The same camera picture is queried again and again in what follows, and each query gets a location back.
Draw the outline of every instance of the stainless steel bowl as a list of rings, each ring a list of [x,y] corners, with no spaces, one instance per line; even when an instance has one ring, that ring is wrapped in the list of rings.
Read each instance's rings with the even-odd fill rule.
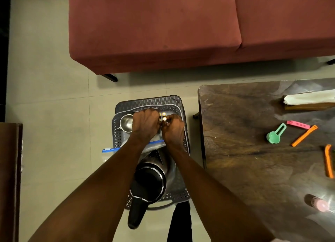
[[[124,132],[131,133],[133,131],[133,115],[126,114],[120,120],[120,127]]]

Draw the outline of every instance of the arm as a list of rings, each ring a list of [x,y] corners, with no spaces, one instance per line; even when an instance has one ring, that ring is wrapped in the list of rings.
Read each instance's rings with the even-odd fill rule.
[[[274,236],[254,213],[187,155],[181,118],[174,114],[167,119],[171,122],[163,122],[163,138],[211,240],[272,241]]]
[[[42,223],[29,242],[112,241],[135,168],[159,129],[156,110],[137,112],[129,140]]]

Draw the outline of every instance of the wooden table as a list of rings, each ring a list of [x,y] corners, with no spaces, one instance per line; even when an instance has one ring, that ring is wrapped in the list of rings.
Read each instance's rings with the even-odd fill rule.
[[[204,166],[242,199],[280,239],[334,241],[335,214],[309,206],[312,195],[335,212],[335,180],[325,175],[324,146],[335,149],[335,108],[285,111],[282,97],[335,89],[334,79],[201,86]],[[279,144],[266,141],[287,120],[319,129],[291,147],[304,129],[287,126]]]

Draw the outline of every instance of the tiled floor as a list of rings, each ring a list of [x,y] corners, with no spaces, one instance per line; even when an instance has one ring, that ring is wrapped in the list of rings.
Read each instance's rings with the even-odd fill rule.
[[[20,242],[102,164],[101,150],[112,147],[118,102],[180,96],[192,156],[201,163],[199,122],[192,119],[200,85],[333,77],[335,67],[323,64],[328,59],[124,73],[113,83],[70,58],[68,0],[12,0],[6,121],[24,125]],[[191,206],[193,240],[209,241]],[[166,241],[173,210],[147,212],[134,231],[125,211],[114,241]]]

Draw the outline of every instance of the black metal leg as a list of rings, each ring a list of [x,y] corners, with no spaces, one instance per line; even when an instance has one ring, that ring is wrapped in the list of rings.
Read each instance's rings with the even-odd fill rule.
[[[328,65],[333,65],[333,64],[335,64],[335,59],[332,59],[332,60],[330,60],[330,61],[327,61],[326,62]]]
[[[108,80],[111,80],[112,82],[117,82],[118,81],[118,78],[115,77],[112,74],[105,74],[105,75],[102,75],[102,76],[105,77],[105,78],[107,78]]]
[[[199,118],[199,113],[194,114],[194,115],[193,115],[193,118],[194,118],[194,119],[198,119],[198,118]]]

